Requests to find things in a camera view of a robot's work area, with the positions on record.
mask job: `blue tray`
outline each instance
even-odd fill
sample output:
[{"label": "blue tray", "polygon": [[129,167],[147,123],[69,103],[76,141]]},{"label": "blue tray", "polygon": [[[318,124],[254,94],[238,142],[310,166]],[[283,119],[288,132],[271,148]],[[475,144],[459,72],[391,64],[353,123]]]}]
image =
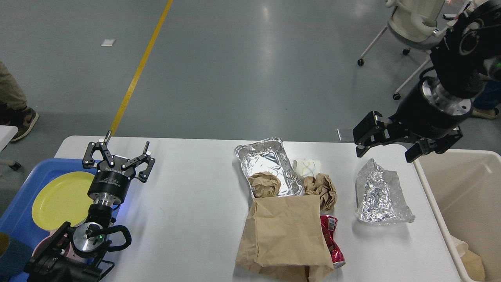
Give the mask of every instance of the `blue tray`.
[{"label": "blue tray", "polygon": [[[39,228],[33,222],[31,211],[35,198],[47,183],[56,177],[75,171],[96,173],[95,169],[83,169],[82,160],[47,159],[37,164],[0,218],[0,231],[34,249],[42,239],[49,235],[49,232]],[[28,274],[23,272],[11,277],[9,282],[25,282],[26,279],[28,279]]]}]

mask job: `white table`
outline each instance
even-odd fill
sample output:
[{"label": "white table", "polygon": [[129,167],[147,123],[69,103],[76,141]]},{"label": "white table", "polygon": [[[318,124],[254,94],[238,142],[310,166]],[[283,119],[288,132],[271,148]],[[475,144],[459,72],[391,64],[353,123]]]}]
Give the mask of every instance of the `white table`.
[{"label": "white table", "polygon": [[9,144],[12,137],[14,137],[17,132],[18,128],[15,126],[0,125],[0,151]]},{"label": "white table", "polygon": [[[56,158],[80,159],[87,143],[99,138],[68,137]],[[116,267],[103,281],[272,281],[234,266],[249,188],[233,150],[253,142],[112,137],[108,148],[133,158],[147,140],[157,161],[147,183],[133,181],[117,220],[130,229],[132,245],[107,254]],[[460,281],[404,147],[379,146],[361,159],[352,144],[284,142],[284,147],[290,160],[321,160],[337,188],[335,241],[347,264],[325,281]],[[369,158],[398,172],[413,223],[367,226],[356,220],[355,178]]]}]

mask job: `chair wheel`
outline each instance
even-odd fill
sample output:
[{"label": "chair wheel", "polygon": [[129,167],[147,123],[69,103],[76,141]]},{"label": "chair wheel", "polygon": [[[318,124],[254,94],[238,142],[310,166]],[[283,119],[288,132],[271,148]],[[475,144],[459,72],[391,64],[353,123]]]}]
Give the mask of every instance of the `chair wheel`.
[{"label": "chair wheel", "polygon": [[21,164],[16,162],[15,164],[9,166],[13,171],[16,171],[18,170],[19,168],[21,168]]}]

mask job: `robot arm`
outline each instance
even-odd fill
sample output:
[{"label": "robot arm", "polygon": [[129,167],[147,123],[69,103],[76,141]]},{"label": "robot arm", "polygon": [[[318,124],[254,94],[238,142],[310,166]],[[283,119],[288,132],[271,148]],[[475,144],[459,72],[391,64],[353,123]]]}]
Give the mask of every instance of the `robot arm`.
[{"label": "robot arm", "polygon": [[[462,136],[459,124],[472,112],[472,98],[484,87],[479,72],[501,80],[501,0],[490,0],[461,14],[431,50],[433,67],[389,118],[372,111],[353,129],[357,156],[394,142],[414,144],[407,162],[430,152],[447,151]],[[435,69],[437,77],[425,76]]]},{"label": "robot arm", "polygon": [[[90,142],[87,146],[82,166],[93,169],[95,161],[92,155],[100,151],[103,161],[97,164],[97,172],[87,195],[94,200],[84,223],[71,227],[69,222],[61,227],[41,246],[25,267],[29,273],[29,282],[97,282],[113,268],[114,263],[103,260],[107,252],[121,251],[127,248],[132,238],[127,227],[114,225],[113,206],[125,201],[133,178],[141,182],[148,180],[155,159],[148,152],[149,142],[143,153],[132,160],[118,155],[111,155],[107,148],[111,131],[104,140]],[[135,168],[147,163],[145,170],[136,176]],[[109,235],[121,232],[125,243],[111,246]],[[90,264],[83,261],[90,259]],[[101,262],[111,264],[106,271],[99,268]]]}]

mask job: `yellow floor line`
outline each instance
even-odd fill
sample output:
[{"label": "yellow floor line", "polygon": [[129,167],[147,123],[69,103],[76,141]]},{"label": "yellow floor line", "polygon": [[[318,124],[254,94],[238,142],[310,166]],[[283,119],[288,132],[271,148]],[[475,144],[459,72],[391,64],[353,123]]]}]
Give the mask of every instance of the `yellow floor line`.
[{"label": "yellow floor line", "polygon": [[132,78],[132,81],[130,82],[129,89],[127,89],[127,93],[125,93],[125,97],[122,100],[122,104],[120,104],[120,108],[118,108],[117,114],[115,115],[115,119],[113,120],[113,123],[111,123],[110,130],[112,132],[112,135],[114,135],[115,132],[117,131],[118,124],[120,123],[120,120],[122,119],[122,116],[124,115],[125,109],[127,108],[127,105],[129,104],[130,97],[132,96],[132,93],[134,92],[134,89],[136,88],[137,81],[139,80],[139,77],[141,77],[141,73],[143,72],[144,65],[146,64],[146,61],[148,61],[148,57],[150,56],[151,49],[153,49],[153,45],[155,45],[155,41],[158,37],[158,33],[160,32],[160,29],[162,28],[162,24],[165,21],[165,17],[167,16],[167,13],[170,10],[170,6],[172,5],[172,1],[173,0],[169,0],[167,2],[167,5],[165,6],[165,9],[163,9],[162,16],[160,16],[160,19],[158,20],[155,31],[153,32],[153,35],[151,36],[150,42],[148,43],[148,47],[146,47],[146,51],[144,51],[143,58],[141,59],[141,62],[139,63],[139,66],[137,67],[136,73],[134,74],[134,77]]}]

